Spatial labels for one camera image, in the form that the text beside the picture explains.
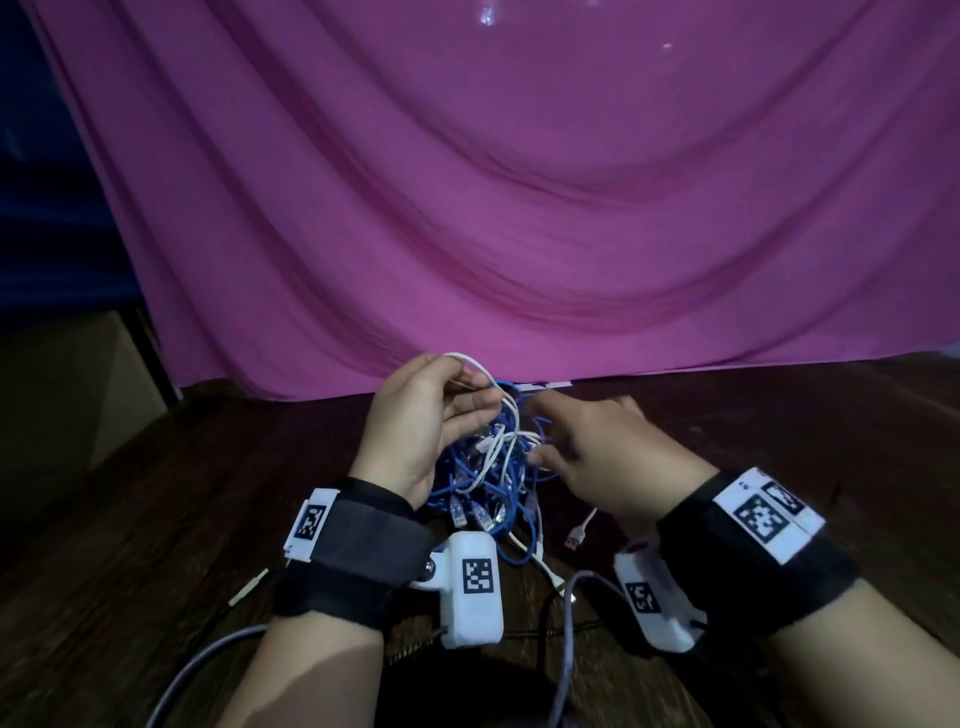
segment person's left forearm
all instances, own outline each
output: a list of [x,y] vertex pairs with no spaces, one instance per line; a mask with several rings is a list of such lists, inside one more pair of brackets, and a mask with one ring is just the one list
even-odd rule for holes
[[373,725],[383,635],[308,612],[274,618],[217,728]]

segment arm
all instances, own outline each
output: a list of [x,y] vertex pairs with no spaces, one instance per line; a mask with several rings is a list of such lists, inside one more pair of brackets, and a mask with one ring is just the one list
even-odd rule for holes
[[[373,398],[350,475],[420,508],[441,450],[499,412],[502,393],[486,386],[456,359],[407,362]],[[274,618],[218,728],[373,725],[382,664],[383,635],[370,627],[315,612]]]
[[[533,406],[553,420],[555,439],[573,456],[546,446],[529,460],[613,514],[632,537],[717,473],[630,398],[585,402],[544,392]],[[960,660],[862,580],[767,642],[826,725],[947,728],[960,716]]]

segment cable bundle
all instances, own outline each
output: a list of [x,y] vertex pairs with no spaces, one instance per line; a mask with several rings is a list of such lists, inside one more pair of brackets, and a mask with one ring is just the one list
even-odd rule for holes
[[[519,566],[531,559],[541,564],[543,538],[540,506],[537,503],[537,485],[554,477],[540,468],[527,465],[527,453],[543,444],[544,418],[534,418],[533,430],[520,429],[520,405],[529,397],[517,392],[509,381],[494,379],[481,364],[461,353],[448,353],[467,362],[484,374],[490,386],[503,392],[500,414],[481,432],[449,446],[437,462],[434,490],[427,505],[449,513],[457,528],[468,525],[468,515],[476,524],[498,541],[509,538],[524,551],[516,559],[503,552],[497,544],[500,557]],[[514,534],[517,521],[524,521],[530,529],[530,545],[525,546]]]

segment wrist strap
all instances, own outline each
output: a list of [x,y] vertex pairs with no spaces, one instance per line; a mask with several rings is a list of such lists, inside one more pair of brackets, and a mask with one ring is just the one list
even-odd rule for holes
[[422,576],[434,539],[402,497],[357,478],[323,521],[309,563],[292,561],[274,592],[274,613],[320,612],[386,631],[396,590]]
[[[765,486],[753,490],[745,484],[764,480]],[[717,499],[729,501],[725,496],[734,484],[744,489],[738,499],[743,502],[725,510]],[[785,502],[793,510],[783,507]],[[805,511],[822,525],[808,506],[760,471],[719,473],[658,522],[660,554],[710,624],[751,637],[770,635],[831,603],[858,575],[850,556],[819,525],[814,534],[803,534],[802,546],[795,542],[782,551],[772,539],[764,543],[788,527],[784,522],[797,527],[791,517],[799,519]]]

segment forearm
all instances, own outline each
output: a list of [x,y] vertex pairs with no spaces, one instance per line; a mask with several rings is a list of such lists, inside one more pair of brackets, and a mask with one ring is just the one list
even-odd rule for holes
[[862,580],[769,648],[828,726],[947,728],[960,716],[960,660]]
[[376,630],[316,612],[274,618],[217,728],[371,726],[382,666]]

